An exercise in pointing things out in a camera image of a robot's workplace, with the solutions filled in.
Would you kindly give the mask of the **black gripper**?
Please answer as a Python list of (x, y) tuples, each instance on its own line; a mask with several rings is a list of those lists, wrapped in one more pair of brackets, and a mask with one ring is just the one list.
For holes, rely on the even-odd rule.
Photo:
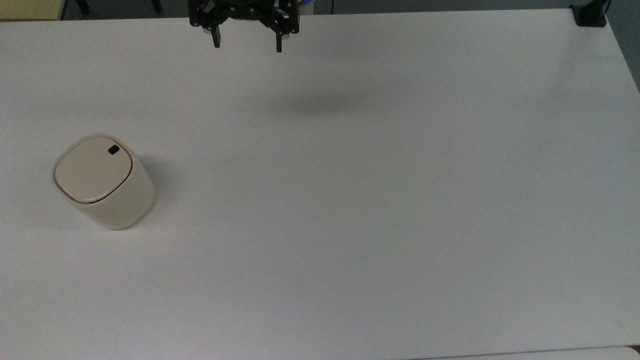
[(227, 19), (260, 21), (275, 34), (276, 52), (282, 42), (300, 31), (300, 7), (287, 0), (203, 0), (189, 2), (189, 23), (201, 27), (212, 37), (215, 48), (221, 47), (219, 26)]

